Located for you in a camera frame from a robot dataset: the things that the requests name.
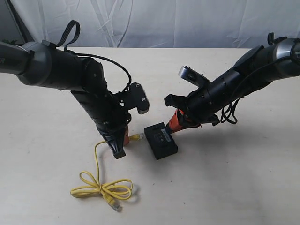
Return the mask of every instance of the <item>orange component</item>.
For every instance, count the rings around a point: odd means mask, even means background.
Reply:
[[[125,127],[125,135],[124,135],[124,146],[129,144],[129,136],[128,136],[128,126]]]
[[[179,121],[178,121],[178,115],[177,115],[178,113],[180,113],[181,115],[184,114],[184,112],[182,110],[177,109],[175,111],[175,114],[172,116],[172,118],[170,119],[170,121],[168,123],[168,126],[171,129],[172,133],[175,133],[175,132],[183,129],[182,125],[180,125]]]

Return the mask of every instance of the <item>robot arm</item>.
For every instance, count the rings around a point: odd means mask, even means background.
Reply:
[[[74,25],[75,37],[70,44],[80,33],[76,21],[68,24],[57,45],[42,41],[17,47],[0,42],[0,72],[15,74],[26,85],[70,90],[95,122],[115,158],[123,157],[123,145],[129,142],[127,125],[131,115],[128,111],[137,108],[140,114],[146,113],[149,102],[142,86],[131,83],[129,72],[117,62],[96,55],[76,54],[67,50],[68,44],[64,51],[56,49],[64,44]],[[129,82],[122,92],[112,94],[107,89],[102,64],[92,57],[110,61],[126,72]]]
[[[196,128],[203,123],[215,126],[228,121],[236,124],[234,111],[240,98],[266,87],[272,81],[299,76],[300,40],[287,37],[274,39],[274,33],[270,33],[268,44],[266,48],[258,46],[251,49],[213,82],[191,68],[183,67],[180,77],[198,86],[198,89],[186,97],[170,94],[165,98],[166,106],[177,108],[167,124],[168,131],[174,133]],[[215,113],[221,109],[219,120]]]

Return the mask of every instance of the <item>white table surface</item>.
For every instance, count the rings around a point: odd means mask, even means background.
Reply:
[[[167,122],[169,93],[195,86],[180,79],[188,65],[211,81],[246,49],[74,48],[126,67],[149,98],[150,110],[132,110],[130,134]],[[126,75],[103,62],[109,89]],[[0,74],[0,224],[298,225],[300,221],[300,78],[289,78],[242,99],[237,125],[188,129],[173,135],[179,152],[157,161],[145,139],[114,159],[99,148],[105,181],[131,179],[139,191],[123,211],[100,197],[76,199],[81,170],[95,173],[93,146],[102,137],[68,91],[23,85]]]

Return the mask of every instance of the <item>black cable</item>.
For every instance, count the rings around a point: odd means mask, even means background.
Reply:
[[[113,63],[114,65],[120,67],[122,70],[124,70],[124,72],[127,74],[128,78],[129,78],[129,81],[128,81],[128,83],[126,84],[126,86],[125,86],[123,92],[130,89],[130,84],[131,84],[131,80],[132,80],[132,79],[131,79],[131,75],[130,75],[130,73],[129,73],[122,65],[120,65],[119,63],[117,63],[117,62],[115,62],[115,61],[113,61],[113,60],[111,60],[111,59],[109,59],[109,58],[105,58],[105,57],[103,57],[103,56],[98,56],[98,55],[93,55],[93,54],[75,53],[75,55],[98,58],[98,59],[101,59],[101,60],[105,60],[105,61],[111,62],[111,63]]]
[[[266,64],[266,65],[264,65],[264,66],[262,66],[262,67],[260,67],[260,68],[258,68],[258,69],[256,69],[256,70],[254,70],[253,72],[251,72],[249,75],[247,75],[240,83],[239,83],[239,85],[234,89],[234,91],[233,91],[233,93],[232,93],[232,95],[231,95],[231,97],[230,97],[230,103],[229,103],[229,105],[228,105],[228,108],[225,110],[225,107],[222,109],[222,115],[221,115],[221,120],[220,120],[220,122],[221,123],[224,123],[224,122],[229,122],[229,123],[231,123],[231,124],[237,124],[237,122],[238,122],[238,119],[234,116],[234,112],[235,112],[235,109],[236,109],[236,106],[237,106],[237,104],[238,104],[238,102],[240,101],[240,99],[241,98],[243,98],[244,96],[242,96],[242,97],[240,97],[240,98],[238,98],[235,102],[234,102],[234,104],[233,104],[233,96],[234,96],[234,94],[236,93],[236,91],[239,89],[239,87],[249,78],[249,77],[251,77],[251,76],[253,76],[253,74],[256,74],[257,72],[259,72],[260,70],[262,70],[262,69],[265,69],[265,68],[267,68],[267,67],[269,67],[269,66],[271,66],[271,65],[274,65],[275,63],[278,63],[278,62],[281,62],[281,61],[284,61],[284,60],[287,60],[287,59],[291,59],[291,57],[290,56],[285,56],[285,57],[282,57],[282,58],[280,58],[280,59],[278,59],[278,60],[275,60],[275,61],[273,61],[273,62],[271,62],[271,63],[269,63],[269,64]]]

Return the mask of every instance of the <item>white backdrop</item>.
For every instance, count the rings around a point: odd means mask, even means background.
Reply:
[[[57,43],[71,19],[73,46],[254,47],[269,32],[300,37],[300,0],[11,0],[35,40]]]

